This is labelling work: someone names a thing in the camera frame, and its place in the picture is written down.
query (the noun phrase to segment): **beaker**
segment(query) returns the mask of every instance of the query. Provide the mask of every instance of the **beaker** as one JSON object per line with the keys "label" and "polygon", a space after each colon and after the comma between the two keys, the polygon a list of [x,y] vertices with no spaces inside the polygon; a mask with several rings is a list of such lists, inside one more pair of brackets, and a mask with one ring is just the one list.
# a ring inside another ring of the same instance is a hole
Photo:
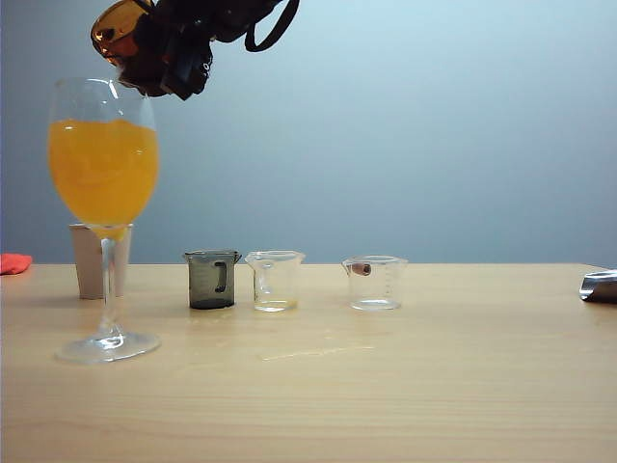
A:
{"label": "beaker", "polygon": [[349,304],[361,311],[400,307],[400,277],[406,259],[393,256],[355,256],[341,264],[349,280]]}
{"label": "beaker", "polygon": [[219,309],[234,304],[234,265],[242,255],[232,249],[185,253],[189,265],[189,303],[193,309]]}
{"label": "beaker", "polygon": [[253,251],[245,261],[254,272],[255,308],[279,312],[298,305],[298,271],[305,255],[296,251]]}

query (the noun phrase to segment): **orange juice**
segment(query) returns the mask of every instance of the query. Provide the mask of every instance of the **orange juice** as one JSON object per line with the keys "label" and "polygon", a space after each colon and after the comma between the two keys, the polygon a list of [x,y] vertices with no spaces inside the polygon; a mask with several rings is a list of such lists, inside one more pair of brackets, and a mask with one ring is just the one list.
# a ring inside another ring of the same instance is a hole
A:
{"label": "orange juice", "polygon": [[124,120],[57,121],[49,126],[48,161],[70,211],[99,236],[121,237],[156,184],[156,133]]}

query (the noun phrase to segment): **glass stem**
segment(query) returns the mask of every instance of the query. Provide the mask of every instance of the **glass stem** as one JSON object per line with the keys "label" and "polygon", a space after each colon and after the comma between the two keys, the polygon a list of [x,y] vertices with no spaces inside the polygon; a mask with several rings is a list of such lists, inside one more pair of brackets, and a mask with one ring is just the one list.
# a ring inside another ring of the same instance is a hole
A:
{"label": "glass stem", "polygon": [[121,328],[118,325],[118,311],[116,307],[116,280],[114,273],[116,271],[115,250],[116,240],[112,238],[102,238],[100,246],[103,252],[102,270],[103,270],[103,317],[101,317],[98,325],[98,333],[105,337],[116,337],[122,334]]}

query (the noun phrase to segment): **light blue background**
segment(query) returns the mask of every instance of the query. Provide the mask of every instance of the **light blue background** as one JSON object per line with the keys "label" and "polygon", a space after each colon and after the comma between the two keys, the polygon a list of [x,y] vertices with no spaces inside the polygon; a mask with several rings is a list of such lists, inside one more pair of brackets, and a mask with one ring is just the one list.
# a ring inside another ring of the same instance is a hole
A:
{"label": "light blue background", "polygon": [[[89,40],[111,3],[2,2],[3,252],[72,260],[49,94],[115,75]],[[215,43],[203,94],[153,101],[161,173],[132,261],[232,247],[613,266],[616,24],[614,0],[302,0],[274,48]]]}

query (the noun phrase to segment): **glass base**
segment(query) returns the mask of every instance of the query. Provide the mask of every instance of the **glass base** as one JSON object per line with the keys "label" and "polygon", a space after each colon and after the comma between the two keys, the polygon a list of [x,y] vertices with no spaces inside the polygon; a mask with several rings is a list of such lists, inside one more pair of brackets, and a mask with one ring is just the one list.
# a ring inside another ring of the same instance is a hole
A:
{"label": "glass base", "polygon": [[398,302],[391,299],[360,299],[352,301],[350,305],[359,311],[389,311],[400,307]]}
{"label": "glass base", "polygon": [[64,345],[56,357],[78,364],[99,364],[145,354],[161,345],[157,336],[122,333],[109,338],[93,336]]}
{"label": "glass base", "polygon": [[298,301],[295,300],[269,300],[255,301],[255,308],[262,312],[280,312],[287,309],[295,309]]}

